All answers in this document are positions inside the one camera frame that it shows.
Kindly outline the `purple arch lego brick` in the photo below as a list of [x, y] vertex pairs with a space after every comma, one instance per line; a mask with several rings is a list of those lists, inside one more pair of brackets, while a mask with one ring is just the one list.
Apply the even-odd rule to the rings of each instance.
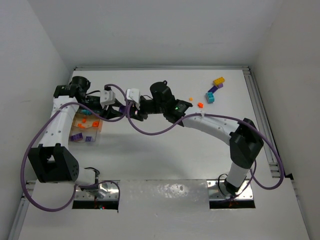
[[127, 112], [127, 107], [126, 106], [124, 106], [124, 105], [121, 105], [120, 107], [119, 107], [119, 109], [118, 109], [118, 111], [120, 112], [120, 113], [126, 113]]

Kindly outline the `teal 2x4 lego brick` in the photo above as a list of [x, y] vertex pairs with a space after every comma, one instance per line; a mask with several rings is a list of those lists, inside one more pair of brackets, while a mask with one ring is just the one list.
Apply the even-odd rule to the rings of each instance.
[[79, 111], [80, 114], [85, 115], [85, 116], [90, 116], [92, 113], [86, 109], [81, 109]]

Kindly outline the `orange round lego piece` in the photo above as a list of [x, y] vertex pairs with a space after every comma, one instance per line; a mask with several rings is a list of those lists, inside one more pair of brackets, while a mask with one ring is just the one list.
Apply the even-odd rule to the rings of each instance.
[[78, 127], [78, 128], [81, 128], [81, 129], [85, 129], [85, 127], [84, 127], [81, 123], [79, 123], [79, 124], [77, 125], [77, 127]]

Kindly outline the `lilac lego brick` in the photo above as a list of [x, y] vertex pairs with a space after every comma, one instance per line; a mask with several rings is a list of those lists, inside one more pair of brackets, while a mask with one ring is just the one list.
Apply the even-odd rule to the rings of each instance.
[[80, 133], [71, 135], [71, 136], [69, 137], [69, 140], [70, 140], [71, 142], [82, 141], [82, 140], [83, 140], [83, 134], [80, 132]]

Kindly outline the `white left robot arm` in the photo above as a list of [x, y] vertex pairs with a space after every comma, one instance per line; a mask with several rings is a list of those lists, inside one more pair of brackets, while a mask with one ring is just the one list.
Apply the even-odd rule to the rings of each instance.
[[39, 182], [70, 183], [85, 188], [97, 183], [97, 171], [81, 167], [69, 151], [74, 117], [80, 108], [106, 122], [117, 122], [124, 115], [102, 115], [108, 105], [120, 105], [112, 91], [114, 84], [106, 84], [100, 96], [89, 96], [90, 86], [87, 78], [74, 76], [69, 84], [55, 88], [51, 117], [38, 133], [42, 138], [37, 146], [33, 140], [23, 157], [24, 161], [30, 161]]

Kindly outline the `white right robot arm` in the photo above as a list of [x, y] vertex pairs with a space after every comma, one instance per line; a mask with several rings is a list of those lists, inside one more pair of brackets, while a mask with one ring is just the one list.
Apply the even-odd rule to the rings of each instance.
[[232, 164], [220, 191], [234, 196], [264, 145], [254, 123], [247, 118], [232, 123], [226, 117], [209, 116], [190, 102], [176, 99], [167, 81], [153, 83], [150, 92], [152, 99], [145, 99], [136, 88], [126, 90], [130, 104], [127, 116], [143, 121], [148, 115], [162, 114], [174, 125], [199, 130], [226, 143]]

